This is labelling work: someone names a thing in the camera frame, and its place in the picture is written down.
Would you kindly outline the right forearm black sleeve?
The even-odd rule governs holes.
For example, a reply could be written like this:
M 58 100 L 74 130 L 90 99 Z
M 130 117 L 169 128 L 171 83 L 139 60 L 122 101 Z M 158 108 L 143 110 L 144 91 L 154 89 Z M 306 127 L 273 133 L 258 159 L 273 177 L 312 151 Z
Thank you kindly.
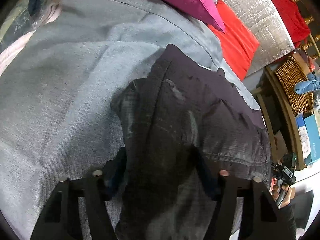
M 280 213 L 283 215 L 284 219 L 287 221 L 290 233 L 290 239 L 296 240 L 296 220 L 291 204 L 280 208 Z

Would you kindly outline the person's right hand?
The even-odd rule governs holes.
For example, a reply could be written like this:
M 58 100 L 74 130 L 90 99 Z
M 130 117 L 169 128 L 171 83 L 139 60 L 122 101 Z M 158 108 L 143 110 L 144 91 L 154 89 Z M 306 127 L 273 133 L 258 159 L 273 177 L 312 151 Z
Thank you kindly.
M 280 202 L 277 204 L 279 209 L 282 209 L 290 204 L 291 195 L 292 188 L 289 185 L 278 186 L 274 184 L 272 187 L 271 196 L 273 200 L 276 202 L 278 199 L 280 199 Z

